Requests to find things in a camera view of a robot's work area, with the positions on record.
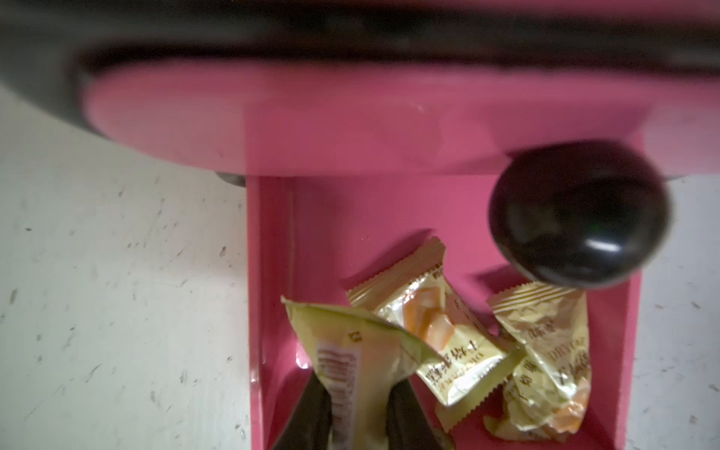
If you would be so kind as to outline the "yellow cookie packet top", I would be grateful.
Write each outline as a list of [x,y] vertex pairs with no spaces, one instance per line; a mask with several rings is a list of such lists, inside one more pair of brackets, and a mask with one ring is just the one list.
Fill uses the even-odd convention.
[[405,328],[442,356],[417,375],[437,399],[435,414],[451,431],[519,365],[524,351],[495,337],[444,276],[446,245],[437,237],[347,292],[352,306]]

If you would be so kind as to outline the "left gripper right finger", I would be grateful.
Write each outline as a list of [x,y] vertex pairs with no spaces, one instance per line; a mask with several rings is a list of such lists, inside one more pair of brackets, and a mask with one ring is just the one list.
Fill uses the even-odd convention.
[[404,380],[390,392],[386,431],[390,450],[441,450],[412,384]]

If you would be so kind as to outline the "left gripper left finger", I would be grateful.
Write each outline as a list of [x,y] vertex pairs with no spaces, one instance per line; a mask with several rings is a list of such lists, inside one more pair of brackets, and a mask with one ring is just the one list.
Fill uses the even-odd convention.
[[275,450],[326,450],[332,428],[331,397],[314,372],[292,410]]

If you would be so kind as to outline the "pink bottom drawer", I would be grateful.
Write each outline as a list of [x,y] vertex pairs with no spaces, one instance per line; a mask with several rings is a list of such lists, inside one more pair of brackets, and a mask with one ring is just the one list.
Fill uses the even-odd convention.
[[[255,177],[247,180],[252,449],[271,449],[311,367],[281,296],[347,305],[346,291],[438,236],[444,273],[487,327],[487,299],[528,281],[495,247],[487,219],[493,175]],[[457,449],[624,449],[641,277],[588,292],[592,395],[579,433],[505,442],[485,429],[502,392],[451,431]]]

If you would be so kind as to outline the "pink drawer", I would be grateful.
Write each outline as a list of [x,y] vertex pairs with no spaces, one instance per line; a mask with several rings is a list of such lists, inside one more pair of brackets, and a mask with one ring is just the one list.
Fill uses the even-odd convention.
[[668,176],[719,169],[719,82],[588,70],[177,60],[116,67],[82,112],[146,155],[249,178],[496,176],[487,224],[527,279],[636,271]]
[[[528,281],[495,247],[487,219],[493,175],[255,177],[247,180],[252,449],[271,449],[311,367],[281,296],[347,305],[346,291],[438,236],[444,273],[487,327],[487,299]],[[451,431],[457,449],[624,449],[641,277],[588,292],[592,395],[579,433],[505,442],[485,429],[502,392]]]

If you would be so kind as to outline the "yellow cookie packet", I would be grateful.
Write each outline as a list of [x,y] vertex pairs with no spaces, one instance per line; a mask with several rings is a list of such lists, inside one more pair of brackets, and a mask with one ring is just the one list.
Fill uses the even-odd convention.
[[444,276],[446,245],[437,237],[347,292],[352,306],[405,328],[442,356],[417,375],[437,399],[435,414],[451,431],[519,365],[524,351],[495,337]]
[[283,297],[296,337],[330,397],[331,449],[387,449],[392,389],[443,360],[425,341],[359,307]]
[[581,428],[592,392],[586,292],[529,282],[489,306],[524,356],[502,389],[504,414],[487,417],[496,438],[563,443]]

